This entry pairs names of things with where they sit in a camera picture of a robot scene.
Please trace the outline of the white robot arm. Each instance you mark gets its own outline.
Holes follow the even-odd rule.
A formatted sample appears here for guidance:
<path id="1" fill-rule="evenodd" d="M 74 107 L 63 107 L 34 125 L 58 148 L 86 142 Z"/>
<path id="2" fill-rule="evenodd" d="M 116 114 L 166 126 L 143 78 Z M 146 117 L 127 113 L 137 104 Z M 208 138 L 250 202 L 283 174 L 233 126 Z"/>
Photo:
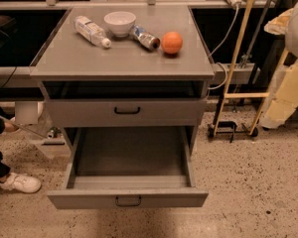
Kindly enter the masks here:
<path id="1" fill-rule="evenodd" d="M 298 2 L 264 26 L 264 31 L 285 37 L 285 50 L 296 57 L 291 65 L 279 65 L 268 87 L 259 124 L 268 129 L 283 125 L 298 108 Z"/>

